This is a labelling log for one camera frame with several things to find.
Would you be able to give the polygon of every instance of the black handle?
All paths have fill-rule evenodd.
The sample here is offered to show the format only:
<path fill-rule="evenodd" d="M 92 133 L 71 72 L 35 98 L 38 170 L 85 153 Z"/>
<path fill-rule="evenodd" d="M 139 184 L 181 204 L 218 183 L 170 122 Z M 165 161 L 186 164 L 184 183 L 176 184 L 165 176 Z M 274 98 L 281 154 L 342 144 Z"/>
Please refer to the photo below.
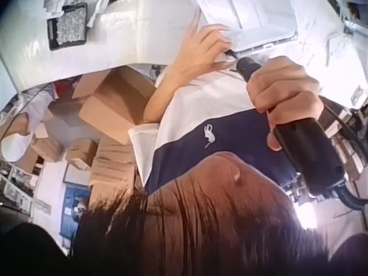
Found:
<path fill-rule="evenodd" d="M 244 57 L 236 65 L 246 82 L 261 68 Z M 320 195 L 345 182 L 345 168 L 331 140 L 314 118 L 277 125 L 274 134 L 295 169 L 304 176 L 309 192 Z"/>

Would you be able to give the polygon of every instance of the light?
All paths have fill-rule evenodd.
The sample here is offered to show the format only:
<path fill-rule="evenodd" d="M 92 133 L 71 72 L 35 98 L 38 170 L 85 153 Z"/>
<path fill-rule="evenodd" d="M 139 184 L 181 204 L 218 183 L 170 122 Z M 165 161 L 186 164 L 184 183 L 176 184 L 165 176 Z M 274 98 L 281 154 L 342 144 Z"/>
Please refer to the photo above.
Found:
<path fill-rule="evenodd" d="M 317 217 L 312 203 L 307 202 L 301 206 L 294 204 L 298 219 L 304 229 L 317 228 Z"/>

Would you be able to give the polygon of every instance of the hand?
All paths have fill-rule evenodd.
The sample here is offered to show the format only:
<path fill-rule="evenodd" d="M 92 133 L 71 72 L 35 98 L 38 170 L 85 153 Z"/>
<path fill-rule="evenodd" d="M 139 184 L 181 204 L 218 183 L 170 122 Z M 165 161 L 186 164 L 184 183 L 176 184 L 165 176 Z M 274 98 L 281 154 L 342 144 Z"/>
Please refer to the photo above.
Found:
<path fill-rule="evenodd" d="M 270 123 L 268 146 L 275 151 L 281 146 L 273 134 L 276 125 L 304 118 L 318 118 L 324 105 L 318 96 L 319 82 L 305 72 L 305 68 L 288 57 L 270 59 L 253 73 L 247 90 L 256 109 L 267 116 Z"/>
<path fill-rule="evenodd" d="M 232 46 L 231 40 L 220 32 L 228 30 L 228 27 L 221 24 L 207 25 L 197 33 L 200 16 L 201 12 L 197 10 L 185 33 L 178 57 L 170 68 L 170 72 L 175 74 L 174 78 L 178 78 L 179 86 L 186 85 L 201 75 L 225 70 L 232 64 L 215 62 L 219 54 Z"/>

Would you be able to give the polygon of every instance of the person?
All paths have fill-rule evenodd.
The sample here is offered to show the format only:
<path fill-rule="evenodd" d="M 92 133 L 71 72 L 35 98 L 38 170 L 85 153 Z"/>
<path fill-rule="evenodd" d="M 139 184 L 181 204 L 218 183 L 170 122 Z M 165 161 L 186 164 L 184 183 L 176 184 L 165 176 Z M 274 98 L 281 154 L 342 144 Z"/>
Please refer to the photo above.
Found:
<path fill-rule="evenodd" d="M 21 99 L 0 123 L 0 156 L 9 162 L 18 161 L 29 147 L 44 112 L 55 99 L 54 85 L 31 88 Z"/>
<path fill-rule="evenodd" d="M 54 271 L 173 276 L 339 271 L 341 263 L 331 267 L 325 239 L 301 226 L 282 190 L 296 172 L 272 133 L 277 124 L 319 118 L 318 82 L 302 66 L 278 57 L 245 84 L 227 71 L 228 62 L 216 62 L 231 48 L 221 34 L 226 27 L 197 32 L 198 21 L 196 14 L 176 61 L 158 81 L 144 124 L 129 133 L 145 192 L 131 197 L 122 192 L 90 206 L 68 262 L 59 258 L 55 270 L 54 260 Z M 10 248 L 17 235 L 8 234 Z M 29 252 L 35 250 L 32 242 Z M 48 263 L 50 246 L 44 248 L 40 254 Z"/>

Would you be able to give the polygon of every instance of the sleeve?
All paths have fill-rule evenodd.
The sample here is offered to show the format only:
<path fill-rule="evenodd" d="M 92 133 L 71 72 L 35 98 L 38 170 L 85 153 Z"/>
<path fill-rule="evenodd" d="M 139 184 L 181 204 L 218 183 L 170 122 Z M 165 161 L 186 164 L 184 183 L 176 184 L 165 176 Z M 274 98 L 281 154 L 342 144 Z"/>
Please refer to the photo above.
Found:
<path fill-rule="evenodd" d="M 129 130 L 138 172 L 145 186 L 152 169 L 159 124 L 139 125 Z"/>

